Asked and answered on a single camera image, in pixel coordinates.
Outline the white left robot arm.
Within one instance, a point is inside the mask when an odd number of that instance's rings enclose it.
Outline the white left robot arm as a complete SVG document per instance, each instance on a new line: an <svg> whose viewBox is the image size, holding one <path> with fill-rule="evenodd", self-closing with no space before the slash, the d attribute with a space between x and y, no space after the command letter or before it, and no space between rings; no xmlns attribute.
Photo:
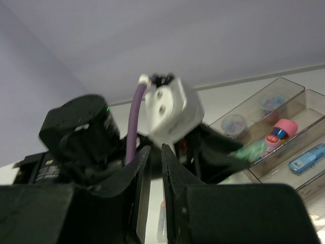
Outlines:
<svg viewBox="0 0 325 244"><path fill-rule="evenodd" d="M100 95L77 97L50 110L39 137L47 151L15 164L15 184L93 186L125 166L126 137ZM248 148L205 124L174 144L177 160L207 184L250 167Z"/></svg>

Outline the pink cap glue bottle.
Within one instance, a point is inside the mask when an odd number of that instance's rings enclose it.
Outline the pink cap glue bottle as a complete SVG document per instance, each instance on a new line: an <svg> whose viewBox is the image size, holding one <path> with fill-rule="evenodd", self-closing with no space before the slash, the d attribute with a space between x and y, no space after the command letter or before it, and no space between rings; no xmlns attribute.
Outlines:
<svg viewBox="0 0 325 244"><path fill-rule="evenodd" d="M280 119L273 126L272 131L262 140L267 144L267 150L260 159L291 139L296 134L297 130L298 124L295 121L286 118Z"/></svg>

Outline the blue correction tape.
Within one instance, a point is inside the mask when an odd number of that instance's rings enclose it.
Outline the blue correction tape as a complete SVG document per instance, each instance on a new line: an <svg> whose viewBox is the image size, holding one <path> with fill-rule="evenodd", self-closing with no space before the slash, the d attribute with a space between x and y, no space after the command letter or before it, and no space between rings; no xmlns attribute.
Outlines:
<svg viewBox="0 0 325 244"><path fill-rule="evenodd" d="M306 170L314 167L314 165L323 158L324 143L321 143L290 161L288 166L294 174L300 175Z"/></svg>

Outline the orange tip grey highlighter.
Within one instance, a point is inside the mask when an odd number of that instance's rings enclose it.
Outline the orange tip grey highlighter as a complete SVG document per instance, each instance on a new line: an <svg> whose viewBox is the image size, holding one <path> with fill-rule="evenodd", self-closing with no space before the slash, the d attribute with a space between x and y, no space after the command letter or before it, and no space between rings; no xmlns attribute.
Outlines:
<svg viewBox="0 0 325 244"><path fill-rule="evenodd" d="M158 227L157 227L157 242L158 243L167 242L167 218L166 218L166 206L164 201L160 205Z"/></svg>

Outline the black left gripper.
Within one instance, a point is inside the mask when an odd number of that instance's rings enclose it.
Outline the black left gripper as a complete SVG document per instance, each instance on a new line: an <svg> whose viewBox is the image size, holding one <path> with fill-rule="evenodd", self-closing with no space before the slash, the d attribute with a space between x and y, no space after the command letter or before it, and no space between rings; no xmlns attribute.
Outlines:
<svg viewBox="0 0 325 244"><path fill-rule="evenodd" d="M247 159L235 157L243 147L206 124L201 124L174 144L177 160L204 183L220 183L229 176L249 169Z"/></svg>

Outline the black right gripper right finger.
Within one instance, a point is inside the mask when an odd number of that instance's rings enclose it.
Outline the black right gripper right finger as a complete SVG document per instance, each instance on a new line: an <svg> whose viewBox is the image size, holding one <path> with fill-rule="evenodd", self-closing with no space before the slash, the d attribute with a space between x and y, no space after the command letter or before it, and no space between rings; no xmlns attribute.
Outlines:
<svg viewBox="0 0 325 244"><path fill-rule="evenodd" d="M207 185L162 146L168 243L319 243L299 194L284 184Z"/></svg>

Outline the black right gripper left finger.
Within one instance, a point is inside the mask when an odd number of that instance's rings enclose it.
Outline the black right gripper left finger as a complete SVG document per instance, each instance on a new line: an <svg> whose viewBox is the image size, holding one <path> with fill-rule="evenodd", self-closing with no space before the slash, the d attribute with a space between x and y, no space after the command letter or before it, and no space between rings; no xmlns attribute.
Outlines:
<svg viewBox="0 0 325 244"><path fill-rule="evenodd" d="M1 243L144 243L150 147L93 187L1 186Z"/></svg>

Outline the green capped highlighter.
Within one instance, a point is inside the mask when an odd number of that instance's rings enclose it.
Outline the green capped highlighter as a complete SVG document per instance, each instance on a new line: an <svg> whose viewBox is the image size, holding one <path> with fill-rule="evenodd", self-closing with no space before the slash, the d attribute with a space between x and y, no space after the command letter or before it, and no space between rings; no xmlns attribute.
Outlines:
<svg viewBox="0 0 325 244"><path fill-rule="evenodd" d="M266 150L267 144L264 141L258 141L230 153L230 156L249 162L255 162L265 154Z"/></svg>

